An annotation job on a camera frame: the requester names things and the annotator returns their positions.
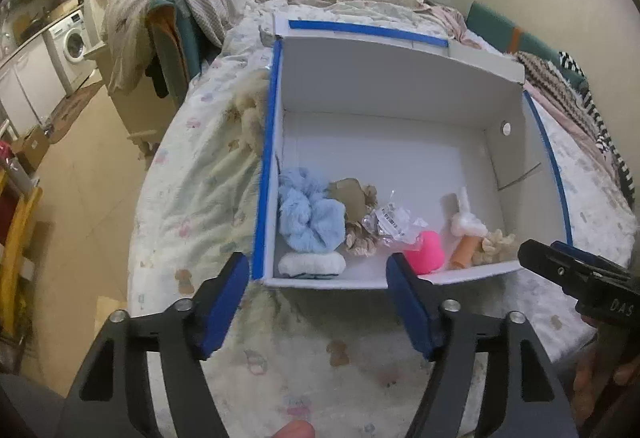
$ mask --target bed sheet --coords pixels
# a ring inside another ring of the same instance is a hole
[[[142,187],[129,255],[133,316],[192,293],[231,252],[252,254],[260,162],[242,143],[232,105],[239,82],[271,63],[275,10],[447,36],[437,22],[389,4],[250,4],[221,55],[191,83]],[[560,167],[574,244],[625,264],[636,219],[622,194],[543,108],[538,112]],[[527,270],[445,288],[468,310],[525,313],[553,361],[593,333],[572,299]],[[156,354],[149,367],[159,427],[173,436]],[[485,368],[479,357],[461,434],[474,427]],[[302,418],[318,437],[391,438],[406,433],[431,365],[412,349],[383,291],[268,290],[252,283],[225,344],[203,370],[230,436],[272,436]]]

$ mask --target floor mat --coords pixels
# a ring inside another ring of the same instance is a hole
[[[71,125],[76,121],[84,107],[94,97],[102,86],[102,81],[93,82],[76,91],[70,97],[65,97],[51,114],[52,131],[49,141],[52,144],[59,142],[66,135]]]

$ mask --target orange tube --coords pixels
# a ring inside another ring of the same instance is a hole
[[[452,268],[469,268],[471,257],[480,245],[479,236],[463,236],[449,260]]]

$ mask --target white cabinet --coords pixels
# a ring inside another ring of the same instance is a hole
[[[38,123],[18,81],[13,61],[0,70],[0,102],[18,135],[26,134]]]
[[[15,69],[24,94],[44,124],[66,94],[41,35],[15,56]]]

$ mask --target pink heart-shaped object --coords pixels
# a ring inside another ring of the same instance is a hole
[[[444,264],[444,251],[437,232],[423,230],[418,235],[414,248],[417,250],[403,250],[402,253],[417,275],[430,274]]]

